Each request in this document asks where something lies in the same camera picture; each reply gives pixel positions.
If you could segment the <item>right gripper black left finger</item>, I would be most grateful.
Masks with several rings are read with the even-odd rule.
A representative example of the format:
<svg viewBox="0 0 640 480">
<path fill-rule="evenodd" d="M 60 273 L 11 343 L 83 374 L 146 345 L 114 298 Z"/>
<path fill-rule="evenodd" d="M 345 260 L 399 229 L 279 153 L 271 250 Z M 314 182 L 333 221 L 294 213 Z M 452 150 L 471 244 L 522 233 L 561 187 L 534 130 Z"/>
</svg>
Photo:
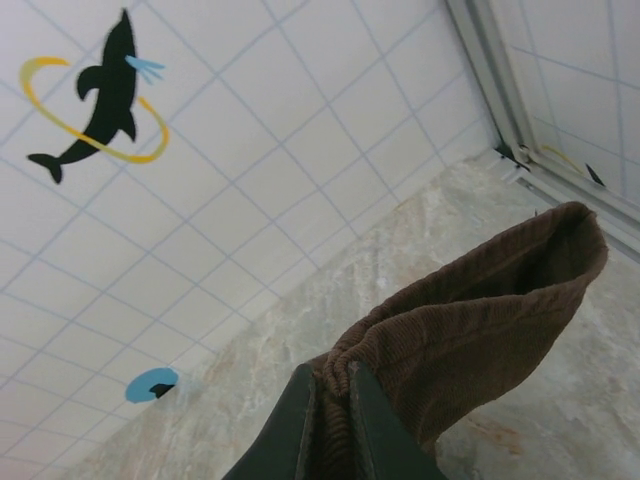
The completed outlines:
<svg viewBox="0 0 640 480">
<path fill-rule="evenodd" d="M 313 371 L 302 364 L 257 438 L 224 479 L 308 479 L 315 410 Z"/>
</svg>

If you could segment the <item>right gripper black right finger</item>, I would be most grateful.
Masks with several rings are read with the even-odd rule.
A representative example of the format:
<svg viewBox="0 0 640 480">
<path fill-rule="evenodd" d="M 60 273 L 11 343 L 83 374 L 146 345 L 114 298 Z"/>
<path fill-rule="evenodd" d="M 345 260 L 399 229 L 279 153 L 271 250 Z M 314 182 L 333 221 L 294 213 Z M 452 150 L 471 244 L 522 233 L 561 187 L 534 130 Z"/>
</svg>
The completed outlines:
<svg viewBox="0 0 640 480">
<path fill-rule="evenodd" d="M 445 477 L 406 430 L 374 374 L 362 362 L 349 364 L 349 401 L 358 479 Z"/>
</svg>

